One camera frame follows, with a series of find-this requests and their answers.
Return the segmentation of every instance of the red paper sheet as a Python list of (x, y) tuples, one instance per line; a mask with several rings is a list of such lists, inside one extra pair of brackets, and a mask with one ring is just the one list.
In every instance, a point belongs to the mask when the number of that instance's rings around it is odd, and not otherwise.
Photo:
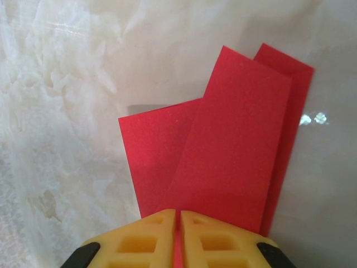
[(313, 76), (313, 68), (265, 44), (259, 49), (254, 60), (284, 75), (288, 75), (292, 79), (288, 105), (260, 227), (260, 234), (268, 236)]
[[(274, 175), (272, 176), (266, 209), (260, 228), (260, 232), (267, 235), (313, 69), (267, 45), (261, 47), (255, 60), (288, 74), (293, 79), (282, 137), (279, 142), (273, 170)], [(177, 169), (185, 137), (187, 137), (195, 117), (198, 101), (194, 100), (192, 104), (189, 104), (191, 102), (178, 104), (119, 119), (139, 208), (143, 217), (155, 211), (153, 208), (157, 206), (158, 200), (161, 199), (161, 196), (164, 195), (171, 183), (171, 176)], [(180, 135), (179, 139), (165, 138), (170, 136), (170, 133), (181, 133), (182, 135)], [(158, 154), (161, 155), (161, 160), (155, 157)], [(162, 162), (162, 166), (150, 168), (147, 165), (143, 165), (142, 163), (146, 162), (147, 159), (157, 159), (159, 163)]]
[(259, 232), (291, 80), (223, 47), (157, 211)]
[(176, 172), (199, 100), (119, 119), (141, 217), (154, 213)]

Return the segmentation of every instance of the white surface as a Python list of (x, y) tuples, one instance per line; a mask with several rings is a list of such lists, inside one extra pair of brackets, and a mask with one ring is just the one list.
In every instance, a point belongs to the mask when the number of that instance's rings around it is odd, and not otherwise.
[(0, 267), (56, 267), (139, 217), (117, 118), (204, 92), (222, 45), (316, 68), (272, 237), (356, 267), (357, 2), (0, 1)]

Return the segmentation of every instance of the marble pattern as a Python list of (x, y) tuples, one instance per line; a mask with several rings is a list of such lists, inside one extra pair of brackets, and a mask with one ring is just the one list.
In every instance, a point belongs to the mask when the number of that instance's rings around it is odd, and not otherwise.
[(222, 45), (316, 67), (272, 237), (354, 267), (355, 0), (1, 0), (0, 267), (57, 267), (139, 218), (117, 118), (202, 96)]

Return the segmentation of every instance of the red cardstock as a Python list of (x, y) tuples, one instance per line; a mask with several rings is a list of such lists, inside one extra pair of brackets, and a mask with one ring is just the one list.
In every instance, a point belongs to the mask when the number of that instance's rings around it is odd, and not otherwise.
[[(261, 47), (254, 60), (292, 78), (282, 135), (260, 227), (260, 232), (267, 235), (313, 68), (267, 45)], [(200, 100), (119, 119), (142, 217), (155, 212), (155, 207), (171, 184)]]
[(157, 211), (259, 232), (291, 79), (223, 47)]
[(172, 182), (198, 105), (196, 99), (119, 119), (142, 218), (154, 213)]
[(292, 79), (287, 109), (259, 233), (268, 236), (289, 164), (303, 106), (313, 76), (313, 68), (263, 44), (254, 58)]

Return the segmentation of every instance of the square hole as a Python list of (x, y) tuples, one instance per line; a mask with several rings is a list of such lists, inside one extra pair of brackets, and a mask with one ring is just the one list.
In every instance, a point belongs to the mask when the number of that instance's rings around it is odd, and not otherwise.
[(128, 236), (119, 245), (118, 253), (154, 253), (157, 238), (153, 236)]
[(233, 238), (228, 234), (205, 234), (200, 236), (204, 251), (239, 250)]
[(208, 268), (251, 268), (247, 259), (238, 260), (210, 260)]

